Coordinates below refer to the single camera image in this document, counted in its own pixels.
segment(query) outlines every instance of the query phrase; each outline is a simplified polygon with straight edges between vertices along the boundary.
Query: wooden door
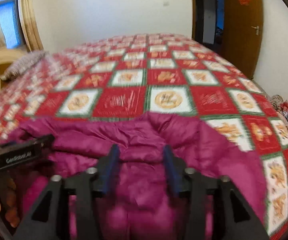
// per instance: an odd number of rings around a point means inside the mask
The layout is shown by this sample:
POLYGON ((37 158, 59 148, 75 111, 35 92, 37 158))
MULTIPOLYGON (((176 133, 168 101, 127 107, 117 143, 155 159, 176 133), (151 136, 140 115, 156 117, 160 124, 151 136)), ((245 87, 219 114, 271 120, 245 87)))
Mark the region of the wooden door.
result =
POLYGON ((221 55, 253 78, 263 28, 262 0, 225 0, 221 55))

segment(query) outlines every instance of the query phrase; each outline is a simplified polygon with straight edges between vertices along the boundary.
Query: checkered bedspread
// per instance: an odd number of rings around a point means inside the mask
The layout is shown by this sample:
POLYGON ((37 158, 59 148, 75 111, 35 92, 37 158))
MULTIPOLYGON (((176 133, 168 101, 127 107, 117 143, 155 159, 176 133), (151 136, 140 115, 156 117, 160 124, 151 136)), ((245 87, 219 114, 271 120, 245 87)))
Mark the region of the checkered bedspread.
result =
POLYGON ((117 121, 145 111, 204 119, 267 179, 266 229, 288 227, 288 132, 238 69, 182 35, 119 36, 47 56, 0 93, 0 138, 30 118, 117 121))

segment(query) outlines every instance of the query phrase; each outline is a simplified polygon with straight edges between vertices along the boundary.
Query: screw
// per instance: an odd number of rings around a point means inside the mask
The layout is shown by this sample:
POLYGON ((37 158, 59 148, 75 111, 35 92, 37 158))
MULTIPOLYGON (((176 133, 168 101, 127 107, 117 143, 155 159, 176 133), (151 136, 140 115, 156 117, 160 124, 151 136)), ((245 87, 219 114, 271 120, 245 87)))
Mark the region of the screw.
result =
POLYGON ((95 174, 95 173, 97 173, 97 168, 95 168, 95 167, 90 167, 90 168, 88 168, 88 169, 86 170, 86 173, 87 173, 87 174, 95 174))
POLYGON ((185 173, 189 174, 189 175, 194 174, 195 172, 196 172, 196 170, 194 168, 186 168, 185 169, 185 173))
POLYGON ((59 182, 61 179, 62 179, 61 175, 54 175, 52 176, 51 181, 59 182))
POLYGON ((221 176, 221 181, 222 182, 230 182, 231 179, 227 175, 224 175, 224 176, 221 176))

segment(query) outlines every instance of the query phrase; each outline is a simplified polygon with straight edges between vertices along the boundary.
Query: white wall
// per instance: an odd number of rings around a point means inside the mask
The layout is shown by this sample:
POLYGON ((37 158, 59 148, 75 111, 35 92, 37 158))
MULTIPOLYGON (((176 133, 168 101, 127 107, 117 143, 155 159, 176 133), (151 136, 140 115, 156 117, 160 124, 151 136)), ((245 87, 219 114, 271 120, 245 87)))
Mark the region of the white wall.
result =
POLYGON ((214 44, 216 30, 216 0, 204 0, 203 42, 214 44))
POLYGON ((191 0, 33 0, 33 7, 43 46, 51 52, 121 34, 191 37, 191 0))
POLYGON ((254 80, 270 96, 288 100, 288 8, 282 0, 263 3, 263 39, 254 80))

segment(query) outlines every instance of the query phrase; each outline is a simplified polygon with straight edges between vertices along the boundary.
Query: magenta down jacket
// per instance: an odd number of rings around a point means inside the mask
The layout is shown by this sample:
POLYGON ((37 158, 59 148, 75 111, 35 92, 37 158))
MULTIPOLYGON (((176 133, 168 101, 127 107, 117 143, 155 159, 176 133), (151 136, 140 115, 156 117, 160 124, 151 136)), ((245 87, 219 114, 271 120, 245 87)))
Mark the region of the magenta down jacket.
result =
MULTIPOLYGON (((93 166, 112 144, 121 150, 120 180, 111 197, 97 199, 100 229, 106 240, 176 240, 183 233, 187 202, 167 194, 162 149, 171 145, 176 156, 202 174, 228 175, 263 222, 266 180, 259 155, 241 152, 194 117, 146 113, 125 122, 63 122, 38 119, 22 123, 9 139, 18 142, 48 133, 55 136, 47 158, 53 167, 14 170, 19 211, 28 211, 48 183, 59 174, 69 177, 93 166)), ((212 235, 212 205, 207 206, 207 238, 212 235)), ((70 202, 70 231, 76 236, 74 199, 70 202)))

